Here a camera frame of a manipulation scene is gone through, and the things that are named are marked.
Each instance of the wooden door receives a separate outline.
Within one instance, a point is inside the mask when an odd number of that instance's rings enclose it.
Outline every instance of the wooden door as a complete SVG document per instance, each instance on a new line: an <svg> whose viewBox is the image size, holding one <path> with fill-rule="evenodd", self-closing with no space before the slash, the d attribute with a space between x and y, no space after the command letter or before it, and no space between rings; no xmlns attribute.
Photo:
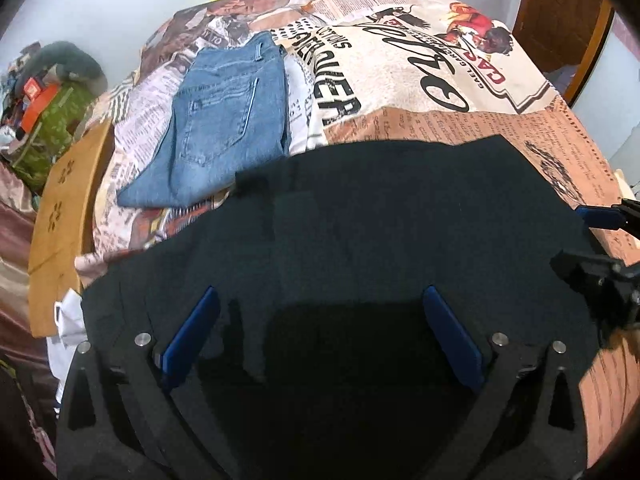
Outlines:
<svg viewBox="0 0 640 480"><path fill-rule="evenodd" d="M604 0L522 0L513 35L542 72L580 65Z"/></svg>

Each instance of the folded blue jeans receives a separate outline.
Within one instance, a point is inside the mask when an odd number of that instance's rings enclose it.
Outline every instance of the folded blue jeans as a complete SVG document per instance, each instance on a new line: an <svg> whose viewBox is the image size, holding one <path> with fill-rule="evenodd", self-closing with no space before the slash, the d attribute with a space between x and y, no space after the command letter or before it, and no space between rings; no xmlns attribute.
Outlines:
<svg viewBox="0 0 640 480"><path fill-rule="evenodd" d="M187 207L236 172L287 156L284 53L267 31L245 46L199 51L149 165L118 191L122 207Z"/></svg>

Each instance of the belt loop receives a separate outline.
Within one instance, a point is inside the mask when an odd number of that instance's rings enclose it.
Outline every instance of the belt loop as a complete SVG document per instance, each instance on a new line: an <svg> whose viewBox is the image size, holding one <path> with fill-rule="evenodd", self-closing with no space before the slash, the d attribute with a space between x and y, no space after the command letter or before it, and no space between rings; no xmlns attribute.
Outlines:
<svg viewBox="0 0 640 480"><path fill-rule="evenodd" d="M258 43L255 44L255 60L262 61L262 42L261 41L258 41Z"/></svg>

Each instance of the jeans back pocket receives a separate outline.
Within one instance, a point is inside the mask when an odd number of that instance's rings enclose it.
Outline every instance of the jeans back pocket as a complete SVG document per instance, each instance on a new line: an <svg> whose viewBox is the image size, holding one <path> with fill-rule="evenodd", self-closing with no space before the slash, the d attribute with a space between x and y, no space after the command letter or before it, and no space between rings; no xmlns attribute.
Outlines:
<svg viewBox="0 0 640 480"><path fill-rule="evenodd" d="M190 95L180 156L204 166L239 142L255 98L258 78L235 78Z"/></svg>

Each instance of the newspaper print bedsheet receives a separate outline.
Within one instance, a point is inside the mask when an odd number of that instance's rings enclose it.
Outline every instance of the newspaper print bedsheet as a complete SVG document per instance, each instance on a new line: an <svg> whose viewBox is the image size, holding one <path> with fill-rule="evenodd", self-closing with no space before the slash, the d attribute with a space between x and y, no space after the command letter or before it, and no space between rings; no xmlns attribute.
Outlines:
<svg viewBox="0 0 640 480"><path fill-rule="evenodd" d="M287 49L290 154L336 142L418 139L457 144L503 135L575 206L619 200L611 170L558 92L507 27L455 0L218 0L180 10L145 43L138 69L99 98L87 128L110 119L116 149L94 210L95 253L76 259L89 282L115 258L175 235L217 208L120 208L116 190L151 160L171 100L204 47L232 48L270 30ZM628 264L627 234L597 232ZM580 390L593 464L640 395L638 345L620 336Z"/></svg>

